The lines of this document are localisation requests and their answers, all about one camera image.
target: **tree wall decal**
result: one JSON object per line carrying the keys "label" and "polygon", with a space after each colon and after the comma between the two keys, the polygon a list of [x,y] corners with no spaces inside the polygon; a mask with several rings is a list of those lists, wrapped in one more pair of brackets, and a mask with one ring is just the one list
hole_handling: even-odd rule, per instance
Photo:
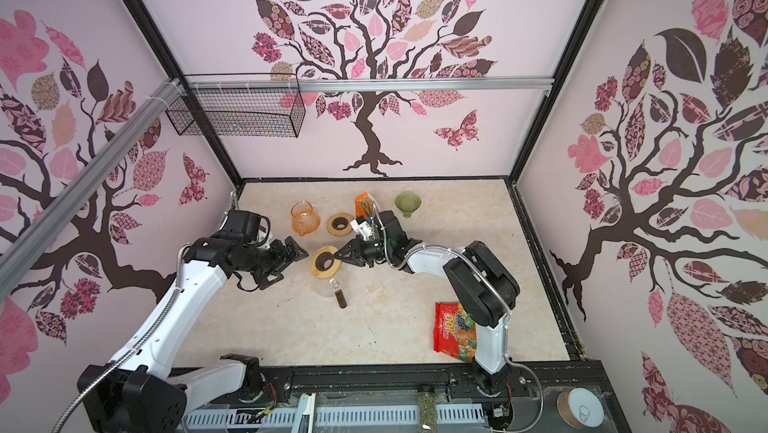
{"label": "tree wall decal", "polygon": [[[13,55],[23,54],[25,45],[31,44],[38,51],[43,49],[40,42],[48,46],[34,36],[37,27],[32,15],[18,10],[14,16],[22,25],[18,29],[23,31],[11,30],[10,35],[0,35],[0,47],[5,53],[0,68],[12,72],[10,78],[44,72],[48,66],[42,62],[39,62],[42,66],[35,63],[21,71],[14,70]],[[5,20],[0,22],[4,22],[0,28],[17,28]],[[11,243],[51,204],[61,189],[57,184],[66,187],[77,177],[80,168],[95,157],[95,139],[104,135],[109,141],[114,136],[107,125],[127,121],[136,109],[130,82],[110,93],[98,62],[86,69],[83,55],[72,40],[48,26],[46,32],[62,54],[62,66],[33,82],[30,96],[38,110],[21,100],[21,92],[8,92],[6,85],[0,84],[0,106],[12,129],[10,134],[16,137],[0,139],[0,184],[6,188],[6,193],[7,189],[15,190],[13,197],[0,195],[0,222],[22,218],[18,231],[0,227],[0,236]],[[14,45],[3,43],[9,38]],[[83,76],[86,88],[81,83]],[[60,84],[65,92],[60,92]],[[43,118],[51,116],[51,126],[47,129]],[[78,133],[77,119],[84,120],[87,132]],[[148,289],[157,301],[174,282],[175,273],[164,278],[151,269],[121,265],[115,251],[116,243],[130,244],[127,230],[141,226],[129,215],[129,210],[151,207],[160,199],[150,193],[160,182],[165,169],[167,151],[151,150],[159,137],[158,120],[72,218],[77,235],[55,249],[49,249],[31,269],[32,272],[46,270],[47,274],[41,279],[21,283],[12,291],[14,294],[22,289],[36,289],[28,311],[35,310],[30,315],[45,335],[66,343],[67,321],[94,311],[98,296],[103,293],[104,279],[111,289],[129,286]],[[132,184],[127,188],[129,176]],[[139,192],[132,198],[118,198],[129,190]],[[30,203],[34,204],[33,214],[28,212]]]}
{"label": "tree wall decal", "polygon": [[[584,192],[584,212],[592,225],[577,263],[551,254],[565,273],[566,302],[572,290],[586,321],[582,283],[596,256],[617,243],[616,261],[629,260],[630,282],[648,271],[654,325],[664,321],[666,296],[672,330],[702,366],[733,390],[732,345],[755,384],[768,394],[766,343],[741,338],[743,333],[768,336],[764,321],[744,309],[763,301],[768,285],[741,279],[744,263],[734,262],[736,267],[727,272],[716,272],[707,263],[725,257],[768,268],[764,254],[745,251],[739,242],[750,236],[768,240],[768,211],[749,208],[768,200],[768,166],[743,167],[768,154],[768,88],[760,89],[765,86],[762,74],[754,74],[747,46],[752,42],[760,58],[768,53],[766,23],[757,16],[743,20],[749,8],[737,8],[740,1],[724,28],[725,0],[694,0],[694,23],[702,35],[727,32],[713,58],[707,57],[704,44],[713,40],[672,28],[658,33],[666,44],[665,62],[652,60],[643,42],[620,85],[609,77],[598,86],[598,112],[581,124],[585,134],[568,148],[575,167],[585,174],[576,190]],[[768,0],[761,1],[757,9],[764,16]],[[674,83],[680,88],[665,87],[667,72],[682,81]],[[742,98],[753,83],[750,90],[762,92],[759,99]],[[711,97],[701,93],[702,86]],[[746,205],[726,208],[734,200]],[[669,289],[659,281],[665,274]],[[683,294],[686,287],[699,301],[732,305],[700,305]]]}
{"label": "tree wall decal", "polygon": [[[459,10],[465,6],[469,10],[477,0],[421,0],[415,8],[412,0],[327,0],[329,5],[321,7],[321,11],[307,13],[309,1],[312,0],[256,0],[259,15],[277,40],[267,33],[257,33],[253,50],[266,62],[274,63],[273,78],[294,71],[302,78],[336,80],[363,76],[482,77],[495,63],[475,58],[492,37],[469,36],[483,11],[458,15]],[[298,54],[297,64],[278,62],[288,52]],[[471,59],[444,64],[443,54]],[[379,165],[397,165],[402,161],[391,159],[382,151],[370,115],[377,110],[382,115],[399,115],[404,105],[416,114],[426,115],[425,107],[441,108],[464,98],[456,91],[427,91],[419,92],[418,98],[410,96],[401,92],[337,92],[304,94],[303,101],[315,104],[318,117],[325,112],[337,121],[354,116],[353,123],[368,148],[344,170],[368,165],[372,173],[385,177]],[[477,137],[477,128],[466,126],[440,128],[434,133],[456,148]]]}

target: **glass jug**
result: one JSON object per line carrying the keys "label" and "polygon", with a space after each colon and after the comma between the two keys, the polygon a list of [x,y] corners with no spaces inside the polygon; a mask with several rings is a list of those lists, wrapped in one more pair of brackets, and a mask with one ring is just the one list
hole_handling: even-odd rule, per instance
{"label": "glass jug", "polygon": [[312,205],[306,200],[301,200],[293,205],[290,214],[293,217],[291,222],[293,229],[299,236],[312,233],[320,226],[320,215],[312,209]]}

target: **red candy bag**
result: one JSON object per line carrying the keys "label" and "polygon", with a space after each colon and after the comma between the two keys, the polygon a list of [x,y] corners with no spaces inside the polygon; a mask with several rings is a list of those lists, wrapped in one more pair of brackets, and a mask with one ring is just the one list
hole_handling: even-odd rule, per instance
{"label": "red candy bag", "polygon": [[435,304],[435,351],[469,363],[478,347],[475,322],[459,303]]}

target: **black corner post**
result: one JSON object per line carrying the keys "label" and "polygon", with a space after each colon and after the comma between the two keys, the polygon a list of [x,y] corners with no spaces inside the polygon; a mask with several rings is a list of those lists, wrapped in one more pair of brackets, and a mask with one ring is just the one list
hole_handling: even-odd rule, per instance
{"label": "black corner post", "polygon": [[544,97],[542,104],[539,105],[538,111],[531,123],[531,127],[525,135],[522,148],[520,148],[520,154],[514,160],[512,172],[509,174],[509,178],[513,183],[517,183],[517,181],[520,180],[525,164],[531,157],[531,152],[536,145],[536,140],[538,140],[538,136],[544,129],[544,124],[547,122],[547,118],[549,118],[549,113],[552,111],[554,102],[556,102],[558,95],[565,85],[565,81],[568,79],[568,73],[570,73],[571,67],[581,51],[581,46],[584,44],[587,34],[589,34],[592,22],[600,11],[600,7],[603,5],[604,1],[605,0],[587,0],[584,2],[584,7],[581,9],[576,25],[571,32],[571,37],[568,39],[568,43],[565,44],[565,49],[560,57],[558,66],[554,70],[554,83],[552,83],[552,88],[547,96]]}
{"label": "black corner post", "polygon": [[[171,78],[178,78],[184,90],[189,92],[190,88],[189,83],[187,82],[187,78],[184,76],[181,68],[179,68],[179,64],[176,62],[176,58],[174,58],[173,54],[171,54],[170,49],[168,48],[168,44],[160,34],[158,26],[155,25],[154,21],[152,20],[147,7],[144,5],[144,2],[142,0],[123,0],[123,3],[125,4],[126,8],[128,8],[130,15],[134,18],[136,25],[139,26],[141,33],[144,34],[144,37],[147,39],[147,43],[149,44],[150,48],[152,48],[152,52],[154,52],[155,56],[158,57],[158,61],[160,62],[160,65],[162,65],[166,74]],[[242,190],[243,178],[235,168],[230,155],[226,152],[224,144],[222,144],[221,140],[216,136],[210,121],[208,121],[208,118],[205,116],[203,107],[200,105],[200,102],[197,101],[197,98],[194,96],[194,94],[187,94],[185,97],[183,97],[183,99],[187,104],[189,112],[192,113],[192,118],[195,120],[195,122],[197,122],[197,125],[200,127],[200,131],[203,132],[205,139],[208,140],[208,144],[214,151],[216,158],[219,159],[221,167],[232,181],[232,184],[238,191]]]}

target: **beige table surface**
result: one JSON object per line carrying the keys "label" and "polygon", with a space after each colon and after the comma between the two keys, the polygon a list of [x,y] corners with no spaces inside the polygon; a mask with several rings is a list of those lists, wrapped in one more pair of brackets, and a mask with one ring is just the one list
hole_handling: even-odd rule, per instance
{"label": "beige table surface", "polygon": [[[421,208],[404,219],[394,198],[417,192]],[[276,238],[293,236],[312,254],[340,248],[353,236],[332,236],[327,219],[354,214],[354,198],[370,192],[382,210],[394,210],[408,236],[430,244],[464,247],[481,240],[518,281],[508,351],[517,361],[568,360],[557,323],[525,242],[503,180],[339,181],[248,184],[242,210],[266,215]],[[322,217],[320,227],[299,237],[290,209],[305,199]],[[450,283],[411,275],[387,265],[343,265],[348,306],[312,288],[309,259],[289,266],[285,279],[264,291],[236,288],[236,277],[208,303],[174,361],[203,366],[226,353],[252,355],[263,365],[351,365],[457,361],[432,349],[435,303],[456,302]],[[245,276],[243,285],[253,287]]]}

